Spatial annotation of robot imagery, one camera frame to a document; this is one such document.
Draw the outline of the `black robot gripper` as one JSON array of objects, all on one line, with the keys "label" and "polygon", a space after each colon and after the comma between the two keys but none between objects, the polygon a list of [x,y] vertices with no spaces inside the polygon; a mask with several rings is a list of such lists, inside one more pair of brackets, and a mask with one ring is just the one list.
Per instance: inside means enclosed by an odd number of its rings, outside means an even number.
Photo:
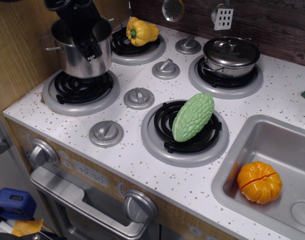
[{"label": "black robot gripper", "polygon": [[102,56],[93,28],[101,16],[92,0],[45,0],[44,5],[56,12],[68,28],[75,45],[88,62]]}]

